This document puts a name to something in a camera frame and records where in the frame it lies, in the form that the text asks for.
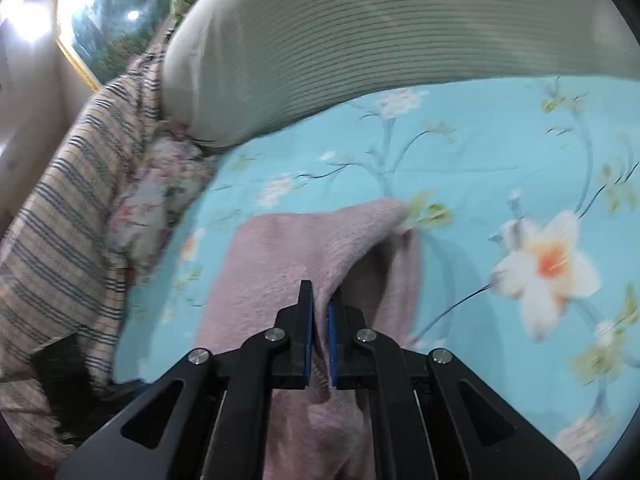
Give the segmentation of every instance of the light blue bedsheet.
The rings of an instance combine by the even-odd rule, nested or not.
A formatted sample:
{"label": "light blue bedsheet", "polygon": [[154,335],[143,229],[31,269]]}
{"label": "light blue bedsheet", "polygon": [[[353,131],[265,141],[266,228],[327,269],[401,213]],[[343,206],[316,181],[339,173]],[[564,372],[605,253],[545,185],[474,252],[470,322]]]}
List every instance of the light blue bedsheet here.
{"label": "light blue bedsheet", "polygon": [[586,478],[640,401],[639,98],[602,77],[420,86],[239,146],[128,295],[115,380],[153,381],[193,347],[250,216],[393,196],[424,243],[416,335],[478,291],[417,349],[452,350]]}

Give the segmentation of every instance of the black fabric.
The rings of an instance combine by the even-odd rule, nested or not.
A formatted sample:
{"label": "black fabric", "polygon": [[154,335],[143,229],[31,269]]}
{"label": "black fabric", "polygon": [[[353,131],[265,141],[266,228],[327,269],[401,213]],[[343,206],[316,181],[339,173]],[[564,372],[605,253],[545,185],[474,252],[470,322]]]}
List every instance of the black fabric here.
{"label": "black fabric", "polygon": [[0,415],[0,476],[2,480],[44,480]]}
{"label": "black fabric", "polygon": [[589,480],[631,480],[640,478],[640,408]]}
{"label": "black fabric", "polygon": [[75,333],[54,340],[31,355],[31,367],[63,433],[84,420],[97,402],[85,359]]}

